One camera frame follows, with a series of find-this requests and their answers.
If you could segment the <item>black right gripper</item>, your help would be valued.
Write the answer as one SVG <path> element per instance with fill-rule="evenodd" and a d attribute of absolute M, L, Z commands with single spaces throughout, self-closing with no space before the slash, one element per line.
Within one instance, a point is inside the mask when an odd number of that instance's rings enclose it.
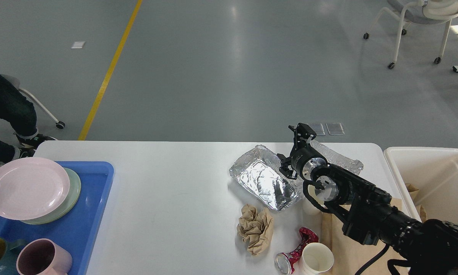
<path fill-rule="evenodd" d="M 309 141 L 316 138 L 317 133 L 305 123 L 297 126 L 289 125 L 293 132 L 293 147 L 289 157 L 277 154 L 280 159 L 280 173 L 287 179 L 296 180 L 298 176 L 306 181 L 314 181 L 318 171 L 328 167 L 328 162 L 323 155 L 312 147 L 306 147 Z"/>

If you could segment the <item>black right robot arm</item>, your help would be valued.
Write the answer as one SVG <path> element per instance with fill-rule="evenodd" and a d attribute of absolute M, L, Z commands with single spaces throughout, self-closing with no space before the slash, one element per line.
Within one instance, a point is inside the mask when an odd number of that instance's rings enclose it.
<path fill-rule="evenodd" d="M 411 218 L 392 206 L 391 195 L 373 183 L 329 162 L 310 142 L 316 132 L 304 123 L 289 126 L 294 145 L 288 157 L 278 154 L 279 171 L 288 179 L 303 179 L 306 199 L 318 210 L 334 214 L 343 223 L 344 235 L 362 245 L 385 247 L 358 271 L 393 248 L 402 256 L 390 259 L 387 267 L 409 268 L 410 275 L 458 275 L 458 225 L 449 221 Z"/>

